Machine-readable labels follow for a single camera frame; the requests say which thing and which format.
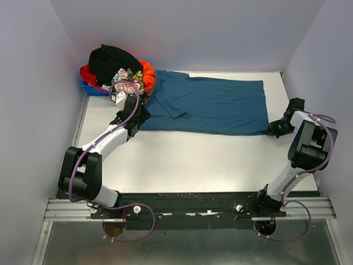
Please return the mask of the teal blue t shirt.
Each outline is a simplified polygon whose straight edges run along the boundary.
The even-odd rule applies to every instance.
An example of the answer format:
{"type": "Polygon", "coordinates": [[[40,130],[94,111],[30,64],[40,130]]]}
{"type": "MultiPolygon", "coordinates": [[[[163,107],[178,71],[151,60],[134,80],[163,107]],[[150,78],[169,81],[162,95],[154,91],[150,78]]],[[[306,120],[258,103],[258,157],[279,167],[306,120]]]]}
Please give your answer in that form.
{"type": "Polygon", "coordinates": [[[145,105],[144,131],[187,131],[232,136],[264,135],[268,111],[264,84],[158,70],[145,105]]]}

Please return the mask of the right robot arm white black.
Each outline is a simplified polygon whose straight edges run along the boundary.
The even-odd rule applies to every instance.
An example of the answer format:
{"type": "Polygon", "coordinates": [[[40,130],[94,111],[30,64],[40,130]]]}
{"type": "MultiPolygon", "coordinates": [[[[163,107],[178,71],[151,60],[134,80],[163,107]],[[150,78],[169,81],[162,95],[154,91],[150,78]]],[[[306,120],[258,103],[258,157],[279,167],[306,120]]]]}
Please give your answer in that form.
{"type": "Polygon", "coordinates": [[[326,168],[338,136],[337,129],[324,124],[336,120],[304,110],[305,100],[292,98],[279,120],[269,124],[267,134],[279,138],[294,133],[288,150],[288,163],[277,178],[259,190],[253,204],[260,216],[276,214],[285,207],[285,199],[293,188],[309,174],[326,168]]]}

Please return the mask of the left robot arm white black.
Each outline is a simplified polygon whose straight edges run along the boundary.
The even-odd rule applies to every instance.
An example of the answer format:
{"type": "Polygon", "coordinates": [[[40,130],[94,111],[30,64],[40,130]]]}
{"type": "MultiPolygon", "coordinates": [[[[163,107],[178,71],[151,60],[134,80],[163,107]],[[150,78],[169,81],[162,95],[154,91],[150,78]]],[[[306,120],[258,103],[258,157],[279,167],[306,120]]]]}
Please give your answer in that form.
{"type": "Polygon", "coordinates": [[[108,128],[82,147],[69,147],[64,155],[58,189],[69,200],[86,200],[103,205],[110,218],[122,213],[121,194],[103,185],[103,162],[119,146],[128,142],[151,117],[141,97],[121,93],[118,112],[108,128]]]}

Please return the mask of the orange t shirt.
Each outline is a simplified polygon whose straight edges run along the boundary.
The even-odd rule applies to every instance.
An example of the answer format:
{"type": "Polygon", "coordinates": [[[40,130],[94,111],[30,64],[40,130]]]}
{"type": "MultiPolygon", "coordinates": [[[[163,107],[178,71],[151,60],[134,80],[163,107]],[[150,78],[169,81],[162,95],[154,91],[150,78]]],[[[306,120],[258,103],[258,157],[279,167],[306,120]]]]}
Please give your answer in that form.
{"type": "Polygon", "coordinates": [[[133,73],[130,69],[124,70],[121,68],[108,84],[104,84],[101,87],[97,84],[96,74],[89,71],[88,65],[84,65],[79,70],[82,78],[81,86],[89,96],[109,96],[109,88],[113,83],[126,80],[136,86],[140,95],[144,96],[144,101],[147,101],[148,95],[156,83],[156,73],[148,61],[139,60],[139,63],[143,66],[142,71],[133,73]]]}

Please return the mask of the blue plastic bin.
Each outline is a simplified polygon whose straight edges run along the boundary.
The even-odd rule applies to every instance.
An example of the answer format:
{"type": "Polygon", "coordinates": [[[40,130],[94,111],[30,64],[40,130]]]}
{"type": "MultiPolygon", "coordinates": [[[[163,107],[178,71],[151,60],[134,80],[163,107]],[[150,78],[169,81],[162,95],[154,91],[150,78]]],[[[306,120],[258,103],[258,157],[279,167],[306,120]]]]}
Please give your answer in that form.
{"type": "MultiPolygon", "coordinates": [[[[139,63],[143,66],[143,77],[142,77],[143,85],[144,85],[146,94],[149,94],[154,88],[156,83],[156,72],[149,61],[139,60],[139,63]]],[[[98,86],[92,86],[90,83],[87,83],[85,79],[82,80],[81,87],[85,90],[86,94],[89,96],[108,96],[108,91],[98,86]]]]}

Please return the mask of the black floral t shirt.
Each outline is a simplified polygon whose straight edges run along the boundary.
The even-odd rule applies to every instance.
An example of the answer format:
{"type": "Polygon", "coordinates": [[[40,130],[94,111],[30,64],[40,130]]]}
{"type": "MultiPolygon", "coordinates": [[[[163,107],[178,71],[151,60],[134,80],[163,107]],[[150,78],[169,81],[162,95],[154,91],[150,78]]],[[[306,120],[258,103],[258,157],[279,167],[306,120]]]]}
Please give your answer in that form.
{"type": "Polygon", "coordinates": [[[143,64],[125,50],[102,44],[90,53],[87,67],[92,79],[87,83],[93,86],[110,87],[119,80],[128,80],[139,88],[141,95],[147,95],[142,82],[143,64]]]}

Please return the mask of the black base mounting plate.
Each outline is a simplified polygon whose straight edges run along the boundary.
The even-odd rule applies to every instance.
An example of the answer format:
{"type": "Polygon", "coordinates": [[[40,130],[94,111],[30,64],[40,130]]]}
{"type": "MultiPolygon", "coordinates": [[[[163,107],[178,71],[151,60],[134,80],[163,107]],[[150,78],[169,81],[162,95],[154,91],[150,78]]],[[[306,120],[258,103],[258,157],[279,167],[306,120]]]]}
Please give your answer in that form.
{"type": "Polygon", "coordinates": [[[125,193],[129,230],[252,229],[252,218],[288,216],[287,212],[254,210],[256,192],[125,193]]]}

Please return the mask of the aluminium extrusion rail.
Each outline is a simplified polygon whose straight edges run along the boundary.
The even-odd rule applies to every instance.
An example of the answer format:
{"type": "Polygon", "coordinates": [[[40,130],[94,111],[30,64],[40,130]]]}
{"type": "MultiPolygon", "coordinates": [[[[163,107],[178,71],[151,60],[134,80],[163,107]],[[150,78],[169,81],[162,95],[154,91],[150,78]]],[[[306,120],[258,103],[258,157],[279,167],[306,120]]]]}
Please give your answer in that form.
{"type": "MultiPolygon", "coordinates": [[[[297,200],[305,205],[309,210],[313,220],[315,219],[335,219],[336,213],[334,211],[331,200],[328,197],[302,197],[289,198],[289,200],[297,200]]],[[[81,221],[102,221],[102,222],[122,222],[122,218],[105,217],[99,214],[97,217],[93,216],[94,210],[86,205],[85,202],[71,203],[68,199],[50,199],[45,215],[44,221],[47,222],[81,222],[81,221]]],[[[276,220],[304,220],[308,215],[304,207],[290,203],[286,207],[285,216],[277,216],[276,220]]]]}

